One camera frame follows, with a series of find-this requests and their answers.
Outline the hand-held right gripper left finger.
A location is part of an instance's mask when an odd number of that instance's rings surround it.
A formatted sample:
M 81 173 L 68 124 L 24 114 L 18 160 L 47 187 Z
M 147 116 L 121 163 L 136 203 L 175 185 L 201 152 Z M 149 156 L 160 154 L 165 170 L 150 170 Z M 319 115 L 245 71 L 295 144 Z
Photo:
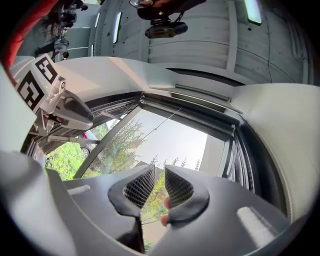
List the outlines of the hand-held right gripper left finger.
M 0 203 L 41 256 L 137 256 L 155 167 L 63 181 L 30 157 L 0 151 Z

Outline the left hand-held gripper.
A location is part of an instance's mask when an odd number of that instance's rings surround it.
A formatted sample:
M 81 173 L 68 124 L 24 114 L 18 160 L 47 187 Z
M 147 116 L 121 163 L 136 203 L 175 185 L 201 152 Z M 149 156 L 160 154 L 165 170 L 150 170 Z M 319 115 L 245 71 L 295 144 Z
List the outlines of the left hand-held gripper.
M 25 57 L 15 79 L 16 91 L 36 115 L 32 134 L 48 135 L 56 123 L 53 114 L 61 120 L 64 128 L 89 130 L 92 127 L 92 111 L 77 95 L 64 93 L 66 79 L 59 74 L 49 56 Z

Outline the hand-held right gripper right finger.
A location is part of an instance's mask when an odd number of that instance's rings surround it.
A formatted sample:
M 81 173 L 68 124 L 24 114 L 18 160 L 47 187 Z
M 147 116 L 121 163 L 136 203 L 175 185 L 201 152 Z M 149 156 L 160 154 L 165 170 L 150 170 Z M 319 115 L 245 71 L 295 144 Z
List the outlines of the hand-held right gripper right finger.
M 149 256 L 274 256 L 291 221 L 274 205 L 226 178 L 166 166 L 166 232 Z

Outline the window with dark frame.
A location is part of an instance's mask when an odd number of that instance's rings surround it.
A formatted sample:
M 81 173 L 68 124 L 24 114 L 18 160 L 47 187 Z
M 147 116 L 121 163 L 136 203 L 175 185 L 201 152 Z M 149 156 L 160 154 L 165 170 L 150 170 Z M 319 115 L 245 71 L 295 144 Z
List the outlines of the window with dark frame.
M 140 104 L 143 110 L 207 133 L 220 140 L 232 138 L 240 127 L 240 122 L 215 110 L 178 102 L 164 96 L 143 93 Z

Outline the open glass window sash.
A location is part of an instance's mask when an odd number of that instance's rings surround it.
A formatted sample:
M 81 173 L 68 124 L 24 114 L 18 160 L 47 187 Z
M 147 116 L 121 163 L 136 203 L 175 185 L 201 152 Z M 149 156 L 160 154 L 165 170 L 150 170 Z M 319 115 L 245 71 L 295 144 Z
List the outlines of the open glass window sash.
M 215 175 L 225 145 L 226 140 L 138 106 L 102 138 L 74 177 L 105 176 L 145 164 L 158 172 L 174 165 Z

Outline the person's right hand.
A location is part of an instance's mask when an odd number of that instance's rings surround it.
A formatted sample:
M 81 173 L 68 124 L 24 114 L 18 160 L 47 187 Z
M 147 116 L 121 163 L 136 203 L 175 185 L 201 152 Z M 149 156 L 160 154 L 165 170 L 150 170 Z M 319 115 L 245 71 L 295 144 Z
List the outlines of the person's right hand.
M 169 211 L 171 209 L 171 202 L 170 202 L 170 198 L 166 197 L 163 201 L 163 205 L 164 207 Z M 169 214 L 166 213 L 164 214 L 161 218 L 160 218 L 160 223 L 166 227 L 168 224 L 168 219 L 169 219 Z

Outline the pile of dark items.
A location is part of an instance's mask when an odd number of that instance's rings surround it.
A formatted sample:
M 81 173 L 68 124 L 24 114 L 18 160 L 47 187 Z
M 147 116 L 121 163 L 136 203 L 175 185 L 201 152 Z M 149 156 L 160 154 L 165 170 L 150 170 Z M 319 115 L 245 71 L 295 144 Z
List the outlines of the pile of dark items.
M 88 9 L 82 0 L 59 0 L 57 7 L 53 8 L 42 21 L 44 28 L 50 27 L 51 42 L 45 46 L 38 47 L 34 55 L 36 57 L 43 54 L 52 54 L 52 59 L 61 54 L 63 59 L 69 57 L 69 41 L 64 36 L 66 29 L 72 28 L 77 21 L 77 10 L 86 11 Z

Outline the person's red shirt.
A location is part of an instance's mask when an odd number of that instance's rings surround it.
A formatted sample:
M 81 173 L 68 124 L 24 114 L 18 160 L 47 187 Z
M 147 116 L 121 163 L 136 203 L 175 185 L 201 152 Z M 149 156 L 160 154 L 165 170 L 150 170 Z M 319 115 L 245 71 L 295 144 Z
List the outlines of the person's red shirt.
M 8 39 L 0 50 L 0 62 L 6 76 L 13 85 L 17 82 L 10 72 L 10 66 L 17 56 L 25 36 L 39 20 L 51 11 L 58 1 L 59 0 L 35 0 L 35 3 L 31 4 L 26 14 L 19 17 L 17 24 L 13 27 L 13 31 L 10 32 Z

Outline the black window frame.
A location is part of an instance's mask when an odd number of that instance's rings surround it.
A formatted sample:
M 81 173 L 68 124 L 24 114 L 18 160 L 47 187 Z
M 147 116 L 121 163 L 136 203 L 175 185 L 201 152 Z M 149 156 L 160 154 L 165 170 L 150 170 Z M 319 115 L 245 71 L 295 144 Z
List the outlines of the black window frame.
M 140 100 L 143 93 L 167 97 L 151 92 L 138 91 L 93 100 L 88 103 L 88 107 L 92 111 L 94 117 L 92 121 L 93 125 L 90 129 L 78 130 L 62 127 L 61 120 L 55 117 L 54 121 L 56 121 L 56 123 L 54 123 L 48 135 L 42 136 L 32 134 L 32 128 L 22 145 L 21 151 L 30 156 L 35 152 L 36 147 L 40 147 L 44 153 L 46 164 L 46 156 L 49 153 L 65 143 L 76 143 L 80 145 L 84 162 L 97 144 L 115 126 L 115 124 L 123 120 L 124 117 L 132 112 L 136 107 L 140 106 Z M 169 99 L 209 109 L 207 106 L 187 101 L 182 97 Z M 276 174 L 276 166 L 270 154 L 267 152 L 265 146 L 263 146 L 262 141 L 258 138 L 257 134 L 252 128 L 250 128 L 249 124 L 243 118 L 238 116 L 232 118 L 237 119 L 240 126 L 236 129 L 232 138 L 225 140 L 226 144 L 224 146 L 219 169 L 215 175 L 210 175 L 238 183 L 242 187 L 248 189 L 255 195 L 278 208 L 281 212 L 286 213 L 287 210 L 285 206 L 283 187 L 280 184 L 278 174 Z M 167 210 L 160 204 L 160 201 L 165 196 L 169 196 L 165 185 L 165 170 L 166 166 L 176 165 L 166 165 L 161 171 L 157 171 L 155 165 L 153 166 L 154 186 L 140 211 L 140 219 L 144 224 L 149 224 L 159 220 L 160 215 L 167 212 Z M 93 177 L 75 178 L 74 176 L 72 180 Z

